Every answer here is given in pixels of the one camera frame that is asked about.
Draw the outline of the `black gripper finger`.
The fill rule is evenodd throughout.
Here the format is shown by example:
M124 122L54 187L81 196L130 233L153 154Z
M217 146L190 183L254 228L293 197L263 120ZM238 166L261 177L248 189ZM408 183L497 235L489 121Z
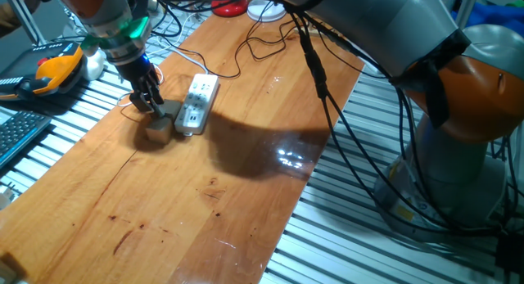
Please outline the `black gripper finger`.
M160 95L160 90L157 84L147 84L146 100L151 106L156 117L163 117L165 115L163 109L160 107L164 103L164 100Z
M143 113L152 113L153 105L151 103L151 94L149 92L134 91L129 95L132 104Z

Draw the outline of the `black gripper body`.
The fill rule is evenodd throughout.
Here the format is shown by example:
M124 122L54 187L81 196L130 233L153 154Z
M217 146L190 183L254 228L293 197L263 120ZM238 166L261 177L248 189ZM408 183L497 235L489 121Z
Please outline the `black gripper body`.
M123 79L131 83L135 92L158 90L159 79L156 74L156 69L145 53L133 61L123 65L117 65L116 69Z

